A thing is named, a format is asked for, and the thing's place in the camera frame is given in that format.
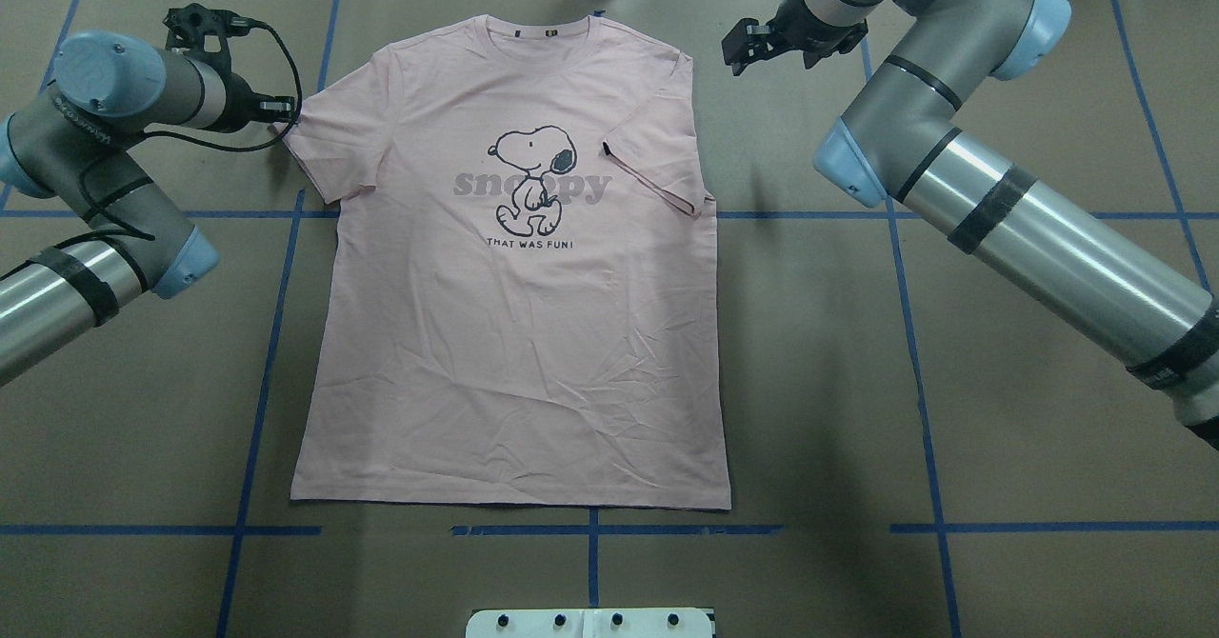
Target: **folded shirt sleeve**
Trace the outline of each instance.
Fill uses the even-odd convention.
[[[628,173],[680,212],[697,217],[709,194],[694,129],[694,60],[681,52],[673,73],[603,143]]]
[[[284,143],[327,203],[377,187],[401,111],[402,79],[394,52],[385,48],[305,100]]]

